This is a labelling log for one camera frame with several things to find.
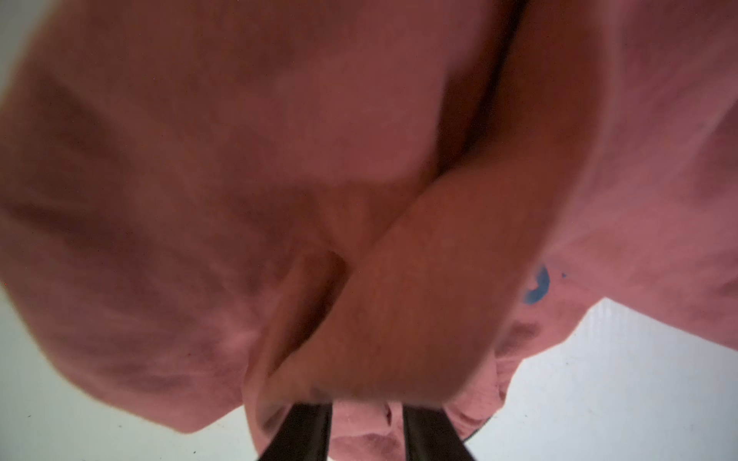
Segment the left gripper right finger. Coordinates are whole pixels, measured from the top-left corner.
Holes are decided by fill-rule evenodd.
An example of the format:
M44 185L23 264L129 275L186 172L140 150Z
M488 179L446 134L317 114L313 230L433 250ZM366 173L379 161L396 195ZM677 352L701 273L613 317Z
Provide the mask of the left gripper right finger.
M442 409L403 406L407 461L475 461Z

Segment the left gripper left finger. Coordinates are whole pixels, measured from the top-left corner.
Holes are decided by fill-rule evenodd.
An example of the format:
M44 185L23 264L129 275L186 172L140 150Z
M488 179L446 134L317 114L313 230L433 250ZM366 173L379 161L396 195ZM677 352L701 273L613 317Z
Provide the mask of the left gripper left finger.
M327 461L332 405L293 405L259 461Z

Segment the red tank top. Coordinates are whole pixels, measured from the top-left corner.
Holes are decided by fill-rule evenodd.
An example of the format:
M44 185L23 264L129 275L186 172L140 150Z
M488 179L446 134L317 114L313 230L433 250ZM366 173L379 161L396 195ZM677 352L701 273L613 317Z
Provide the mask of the red tank top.
M737 346L733 1L58 1L1 101L1 280L52 366L259 451L462 436L610 298Z

